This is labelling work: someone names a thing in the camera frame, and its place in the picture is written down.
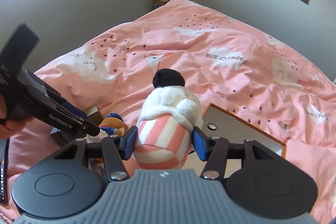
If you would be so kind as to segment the person's hand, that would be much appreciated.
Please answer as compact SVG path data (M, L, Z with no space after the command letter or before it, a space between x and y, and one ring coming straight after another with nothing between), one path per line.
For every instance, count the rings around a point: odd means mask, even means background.
M5 124L1 125L0 137L1 139L9 139L11 136L21 131L26 124L32 121L33 117L28 116L17 120L7 119L6 103L1 97L1 119L5 120Z

